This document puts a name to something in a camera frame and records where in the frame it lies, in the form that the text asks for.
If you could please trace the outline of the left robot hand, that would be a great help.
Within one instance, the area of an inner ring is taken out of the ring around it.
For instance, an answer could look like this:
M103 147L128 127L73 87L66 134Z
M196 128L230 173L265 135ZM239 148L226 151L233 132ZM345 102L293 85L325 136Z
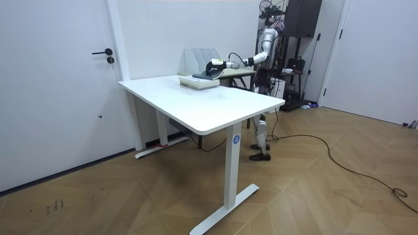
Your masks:
M227 68L227 62L222 59L211 59L210 62L206 64L205 72L206 74L212 74L215 71L222 71Z

